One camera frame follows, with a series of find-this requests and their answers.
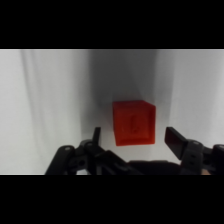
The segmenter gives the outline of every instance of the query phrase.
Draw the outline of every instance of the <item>white wall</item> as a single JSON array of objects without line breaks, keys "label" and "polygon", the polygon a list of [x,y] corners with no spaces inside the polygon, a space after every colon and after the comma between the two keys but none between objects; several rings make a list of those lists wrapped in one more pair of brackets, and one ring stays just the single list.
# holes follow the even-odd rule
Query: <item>white wall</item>
[{"label": "white wall", "polygon": [[[123,159],[178,162],[173,126],[207,146],[223,143],[224,50],[0,50],[0,174],[43,174],[56,150],[102,127]],[[116,147],[111,103],[157,106],[156,144]]]}]

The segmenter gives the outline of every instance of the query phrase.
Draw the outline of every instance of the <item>black robotic claw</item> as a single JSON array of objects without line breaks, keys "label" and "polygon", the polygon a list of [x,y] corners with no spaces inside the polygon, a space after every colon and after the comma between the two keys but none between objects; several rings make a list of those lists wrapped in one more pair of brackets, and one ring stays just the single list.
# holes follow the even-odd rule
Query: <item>black robotic claw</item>
[{"label": "black robotic claw", "polygon": [[101,128],[96,128],[92,140],[81,142],[77,149],[61,147],[46,175],[76,175],[80,170],[90,175],[201,175],[202,169],[214,175],[224,174],[224,145],[206,148],[198,141],[185,139],[174,128],[166,129],[165,143],[181,165],[167,161],[126,163],[100,147],[100,132]]}]

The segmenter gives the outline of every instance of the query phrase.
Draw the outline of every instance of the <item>white surface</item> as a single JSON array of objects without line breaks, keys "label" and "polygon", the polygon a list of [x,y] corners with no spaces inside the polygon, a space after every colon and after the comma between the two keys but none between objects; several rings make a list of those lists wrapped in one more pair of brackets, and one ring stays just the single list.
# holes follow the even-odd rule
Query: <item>white surface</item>
[{"label": "white surface", "polygon": [[[224,50],[0,50],[0,74],[0,174],[44,174],[61,145],[95,126],[127,161],[178,162],[167,126],[224,142]],[[156,144],[116,147],[111,103],[137,99],[157,107]]]}]

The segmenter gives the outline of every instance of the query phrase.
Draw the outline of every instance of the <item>red block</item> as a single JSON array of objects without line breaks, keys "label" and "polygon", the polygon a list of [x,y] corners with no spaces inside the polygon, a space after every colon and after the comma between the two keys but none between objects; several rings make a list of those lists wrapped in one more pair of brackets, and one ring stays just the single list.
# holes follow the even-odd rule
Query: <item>red block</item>
[{"label": "red block", "polygon": [[117,146],[155,144],[156,107],[145,101],[113,103]]}]

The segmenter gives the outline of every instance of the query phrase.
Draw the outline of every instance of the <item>white backdrop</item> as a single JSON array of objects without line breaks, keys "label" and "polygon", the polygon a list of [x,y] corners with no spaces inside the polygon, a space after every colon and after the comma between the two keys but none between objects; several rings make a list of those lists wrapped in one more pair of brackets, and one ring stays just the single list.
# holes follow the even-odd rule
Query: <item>white backdrop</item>
[{"label": "white backdrop", "polygon": [[[44,174],[56,150],[102,127],[126,161],[178,162],[165,128],[224,143],[224,50],[0,50],[0,174]],[[116,147],[111,103],[157,106],[156,144]]]}]

